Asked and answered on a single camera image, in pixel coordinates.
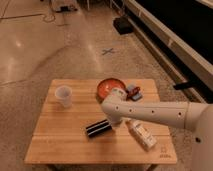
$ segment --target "paper cup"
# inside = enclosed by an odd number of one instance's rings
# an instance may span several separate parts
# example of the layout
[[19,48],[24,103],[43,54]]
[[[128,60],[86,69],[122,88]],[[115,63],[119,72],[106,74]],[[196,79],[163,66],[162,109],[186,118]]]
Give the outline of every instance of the paper cup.
[[55,97],[65,108],[72,106],[72,89],[70,87],[58,87],[55,91]]

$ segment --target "orange plate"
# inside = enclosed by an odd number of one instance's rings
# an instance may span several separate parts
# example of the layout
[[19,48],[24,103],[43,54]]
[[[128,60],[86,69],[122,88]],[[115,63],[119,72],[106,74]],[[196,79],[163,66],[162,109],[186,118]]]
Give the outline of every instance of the orange plate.
[[115,87],[126,90],[125,84],[121,80],[118,80],[116,78],[108,78],[101,81],[97,87],[97,93],[99,98],[101,100],[104,100],[110,93],[110,91]]

